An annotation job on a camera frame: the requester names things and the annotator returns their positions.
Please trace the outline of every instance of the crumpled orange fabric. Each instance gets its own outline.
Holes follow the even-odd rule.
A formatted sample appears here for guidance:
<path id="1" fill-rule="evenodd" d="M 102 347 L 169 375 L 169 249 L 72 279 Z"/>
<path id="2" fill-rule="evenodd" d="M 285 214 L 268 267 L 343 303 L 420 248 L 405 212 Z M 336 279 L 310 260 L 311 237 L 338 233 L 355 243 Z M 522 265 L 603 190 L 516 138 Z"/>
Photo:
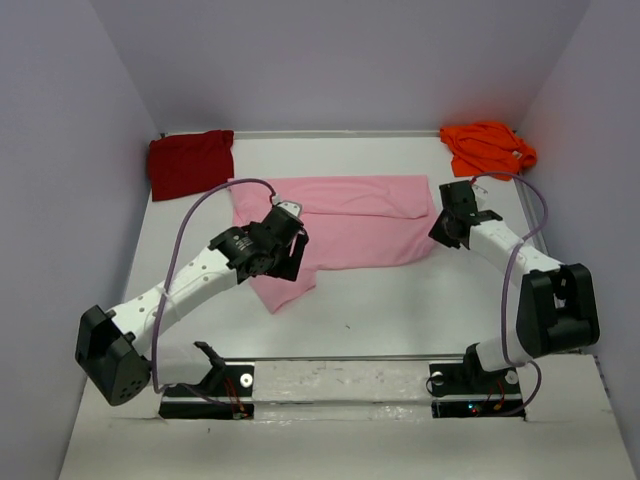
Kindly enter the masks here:
<path id="1" fill-rule="evenodd" d="M 456 177 L 469 177 L 495 170 L 520 173 L 533 167 L 536 151 L 500 122 L 442 127 L 440 140 L 453 153 L 451 168 Z M 495 175 L 500 180 L 511 180 Z"/>

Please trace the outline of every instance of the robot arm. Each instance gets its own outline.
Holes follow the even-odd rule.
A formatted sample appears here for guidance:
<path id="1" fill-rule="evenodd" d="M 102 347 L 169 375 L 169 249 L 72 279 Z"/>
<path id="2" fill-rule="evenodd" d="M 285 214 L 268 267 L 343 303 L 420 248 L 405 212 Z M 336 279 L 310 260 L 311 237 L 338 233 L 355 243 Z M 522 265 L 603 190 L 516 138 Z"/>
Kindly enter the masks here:
<path id="1" fill-rule="evenodd" d="M 479 211 L 469 181 L 440 186 L 443 211 L 429 236 L 447 246 L 475 251 L 506 273 L 513 249 L 522 240 L 491 210 Z M 591 274 L 580 264 L 564 265 L 531 245 L 517 254 L 511 282 L 520 288 L 515 328 L 507 330 L 509 358 L 525 363 L 595 343 L 600 335 Z M 496 337 L 467 349 L 470 381 L 512 366 Z"/>
<path id="2" fill-rule="evenodd" d="M 299 220 L 301 206 L 282 202 L 262 222 L 232 227 L 211 240 L 173 278 L 159 334 L 211 297 L 268 275 L 295 281 L 308 236 Z M 117 305 L 106 313 L 98 306 L 80 319 L 76 361 L 111 405 L 121 405 L 147 385 L 151 347 L 164 283 Z M 212 364 L 219 357 L 208 345 L 197 345 Z"/>

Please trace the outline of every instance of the pink cloth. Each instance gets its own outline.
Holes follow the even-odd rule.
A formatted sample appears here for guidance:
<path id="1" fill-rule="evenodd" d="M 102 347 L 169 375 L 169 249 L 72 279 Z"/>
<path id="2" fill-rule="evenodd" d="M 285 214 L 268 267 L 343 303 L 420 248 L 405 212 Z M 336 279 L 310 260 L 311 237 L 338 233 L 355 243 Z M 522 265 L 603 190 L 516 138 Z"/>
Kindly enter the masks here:
<path id="1" fill-rule="evenodd" d="M 269 180 L 283 200 L 302 204 L 309 234 L 296 282 L 249 280 L 267 309 L 316 285 L 318 270 L 391 267 L 416 261 L 434 245 L 428 236 L 437 213 L 424 175 L 314 177 Z M 261 221 L 271 205 L 264 187 L 231 187 L 235 225 Z"/>

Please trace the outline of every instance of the clothing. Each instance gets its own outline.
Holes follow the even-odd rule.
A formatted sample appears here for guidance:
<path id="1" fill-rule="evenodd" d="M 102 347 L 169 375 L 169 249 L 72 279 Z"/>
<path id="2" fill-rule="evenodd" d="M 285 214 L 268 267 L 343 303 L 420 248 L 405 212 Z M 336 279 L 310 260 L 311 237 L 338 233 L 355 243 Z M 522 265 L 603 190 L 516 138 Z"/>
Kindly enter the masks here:
<path id="1" fill-rule="evenodd" d="M 536 151 L 500 122 L 443 127 L 440 139 L 453 152 L 451 167 L 456 177 L 496 170 L 520 173 L 537 161 Z M 495 177 L 511 180 L 505 175 Z"/>
<path id="2" fill-rule="evenodd" d="M 250 284 L 274 313 L 316 285 L 318 270 L 390 267 L 423 258 L 437 213 L 426 176 L 316 177 L 269 180 L 283 200 L 302 204 L 309 234 L 298 280 L 266 276 Z M 264 187 L 230 188 L 234 224 L 261 221 L 271 205 Z"/>
<path id="3" fill-rule="evenodd" d="M 233 177 L 233 132 L 170 135 L 149 144 L 147 170 L 154 202 L 211 190 Z"/>

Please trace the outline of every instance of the pink fabric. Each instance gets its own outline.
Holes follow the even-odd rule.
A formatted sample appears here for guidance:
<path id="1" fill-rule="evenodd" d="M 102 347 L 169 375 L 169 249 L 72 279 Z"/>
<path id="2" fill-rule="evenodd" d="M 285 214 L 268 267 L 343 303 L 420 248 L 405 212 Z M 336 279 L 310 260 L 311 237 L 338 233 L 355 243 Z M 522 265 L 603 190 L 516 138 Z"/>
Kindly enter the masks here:
<path id="1" fill-rule="evenodd" d="M 272 179 L 283 200 L 302 204 L 309 234 L 298 280 L 249 280 L 267 309 L 316 285 L 318 270 L 391 267 L 416 261 L 434 242 L 428 233 L 437 214 L 424 175 Z M 235 225 L 260 221 L 271 208 L 262 185 L 231 187 Z"/>

